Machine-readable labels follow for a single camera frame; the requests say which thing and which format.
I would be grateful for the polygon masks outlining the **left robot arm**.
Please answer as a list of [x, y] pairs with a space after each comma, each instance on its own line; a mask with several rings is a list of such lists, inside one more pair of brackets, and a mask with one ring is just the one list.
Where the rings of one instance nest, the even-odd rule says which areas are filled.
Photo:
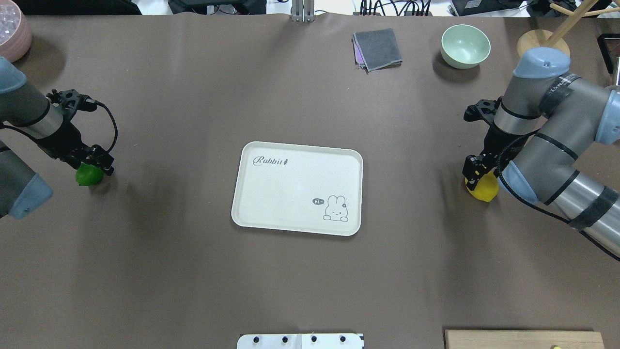
[[[102, 102], [74, 89], [52, 90], [43, 95], [28, 82], [25, 74], [7, 58], [0, 64], [1, 128], [14, 130], [33, 141], [52, 159], [76, 170], [81, 186], [97, 185], [114, 172], [111, 148], [87, 146], [72, 124], [79, 111], [104, 108]], [[22, 219], [48, 201], [52, 188], [18, 157], [1, 144], [1, 216]]]

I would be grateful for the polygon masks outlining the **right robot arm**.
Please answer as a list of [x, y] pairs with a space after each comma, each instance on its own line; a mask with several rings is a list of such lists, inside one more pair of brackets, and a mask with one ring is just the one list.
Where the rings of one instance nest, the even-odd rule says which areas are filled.
[[619, 193], [574, 164], [592, 143], [619, 139], [619, 93], [569, 71], [559, 49], [526, 51], [503, 96], [480, 100], [464, 112], [484, 121], [483, 149], [463, 166], [468, 192], [492, 200], [504, 188], [518, 201], [553, 214], [596, 247], [619, 258]]

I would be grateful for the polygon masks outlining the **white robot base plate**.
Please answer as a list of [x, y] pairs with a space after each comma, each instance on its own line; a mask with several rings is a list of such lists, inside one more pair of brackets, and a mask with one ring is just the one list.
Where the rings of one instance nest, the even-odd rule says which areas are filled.
[[357, 333], [276, 333], [240, 336], [237, 349], [364, 349]]

